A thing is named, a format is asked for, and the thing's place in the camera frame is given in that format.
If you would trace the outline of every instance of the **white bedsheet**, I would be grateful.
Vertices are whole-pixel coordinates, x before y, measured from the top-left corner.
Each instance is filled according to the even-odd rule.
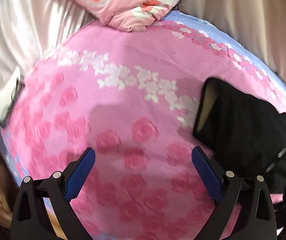
[[[93,19],[71,0],[0,0],[0,87]]]

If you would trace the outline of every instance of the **pink blanket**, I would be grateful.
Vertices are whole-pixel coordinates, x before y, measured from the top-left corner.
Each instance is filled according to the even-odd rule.
[[[9,151],[41,179],[94,148],[94,168],[71,202],[92,236],[193,239],[214,208],[190,157],[201,145],[191,130],[203,82],[219,76],[286,110],[267,76],[245,70],[250,64],[180,22],[156,22],[143,33],[94,22],[26,77]]]

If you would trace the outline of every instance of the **black cloth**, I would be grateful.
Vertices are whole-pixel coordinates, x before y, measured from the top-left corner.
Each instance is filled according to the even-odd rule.
[[[206,97],[214,98],[210,110]],[[204,110],[209,114],[200,129]],[[249,179],[262,175],[271,193],[283,193],[286,179],[266,169],[286,148],[286,113],[279,114],[269,102],[209,78],[203,85],[193,136],[213,150],[223,169]]]

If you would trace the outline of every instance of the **blue gripper pad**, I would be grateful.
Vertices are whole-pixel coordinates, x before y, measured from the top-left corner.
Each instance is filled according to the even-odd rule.
[[[201,177],[210,197],[214,198],[216,202],[219,203],[223,197],[222,183],[206,158],[207,157],[204,157],[197,147],[192,150],[192,162],[194,167]]]
[[[64,198],[68,202],[77,198],[80,193],[81,188],[95,163],[95,151],[89,148],[80,158],[82,159],[66,181]]]

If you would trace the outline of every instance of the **metal screw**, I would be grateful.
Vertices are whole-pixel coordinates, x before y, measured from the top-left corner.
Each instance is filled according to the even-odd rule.
[[[278,153],[277,157],[278,157],[278,158],[282,157],[282,156],[284,155],[284,153],[286,153],[286,148],[284,148],[283,150],[281,150],[281,151]]]
[[[61,174],[62,173],[60,171],[56,171],[53,173],[53,178],[57,179],[57,178],[61,177]]]
[[[23,181],[24,181],[25,183],[28,183],[30,180],[31,180],[31,177],[30,177],[30,176],[26,176],[26,177],[23,179]]]
[[[256,178],[257,178],[257,180],[260,181],[260,182],[264,181],[264,178],[263,178],[263,176],[261,176],[261,175],[258,175]]]
[[[227,172],[226,172],[226,176],[229,177],[229,178],[233,178],[234,175],[235,175],[235,174],[234,174],[233,171],[227,171]]]

